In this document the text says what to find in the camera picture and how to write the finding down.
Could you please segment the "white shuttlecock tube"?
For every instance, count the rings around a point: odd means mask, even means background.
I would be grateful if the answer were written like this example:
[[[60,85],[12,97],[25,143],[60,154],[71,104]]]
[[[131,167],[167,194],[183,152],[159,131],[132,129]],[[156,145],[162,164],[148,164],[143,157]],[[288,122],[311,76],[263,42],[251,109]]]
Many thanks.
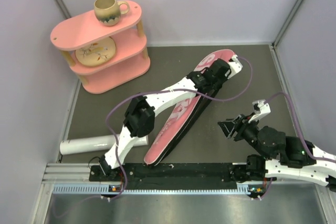
[[[60,153],[62,155],[72,155],[96,151],[108,151],[114,143],[114,135],[65,140],[60,143]]]

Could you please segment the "pink sport racket bag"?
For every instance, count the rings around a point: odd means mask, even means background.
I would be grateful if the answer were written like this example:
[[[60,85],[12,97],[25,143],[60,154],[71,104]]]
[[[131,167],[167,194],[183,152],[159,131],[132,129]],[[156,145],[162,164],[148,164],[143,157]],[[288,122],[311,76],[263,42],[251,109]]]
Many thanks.
[[[229,62],[234,55],[235,52],[230,49],[212,52],[195,67],[194,71],[202,71],[204,68],[210,67],[217,59]],[[210,103],[210,99],[202,96],[196,96],[177,103],[147,151],[144,157],[145,164],[156,166],[162,159],[166,158]]]

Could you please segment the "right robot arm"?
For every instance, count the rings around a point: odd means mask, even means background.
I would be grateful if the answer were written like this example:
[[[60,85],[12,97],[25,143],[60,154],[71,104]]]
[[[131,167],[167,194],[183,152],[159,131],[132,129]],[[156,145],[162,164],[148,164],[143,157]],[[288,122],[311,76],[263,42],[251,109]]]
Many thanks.
[[[249,155],[246,165],[234,165],[231,176],[238,182],[297,179],[335,191],[335,158],[309,141],[302,142],[275,128],[260,128],[258,121],[239,115],[218,122],[227,138],[244,140],[256,154]]]

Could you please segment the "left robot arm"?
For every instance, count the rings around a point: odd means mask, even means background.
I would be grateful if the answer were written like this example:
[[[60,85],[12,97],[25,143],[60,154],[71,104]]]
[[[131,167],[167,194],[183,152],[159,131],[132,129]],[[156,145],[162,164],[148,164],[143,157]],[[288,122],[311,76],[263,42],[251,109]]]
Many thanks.
[[[214,100],[215,98],[208,93],[220,89],[232,72],[230,62],[219,58],[209,67],[202,71],[190,72],[179,82],[164,90],[139,93],[119,103],[108,116],[130,101],[124,114],[121,133],[117,136],[113,129],[110,130],[116,142],[99,158],[102,176],[107,180],[117,178],[119,168],[122,168],[122,163],[135,142],[153,131],[156,116],[186,99],[200,96]]]

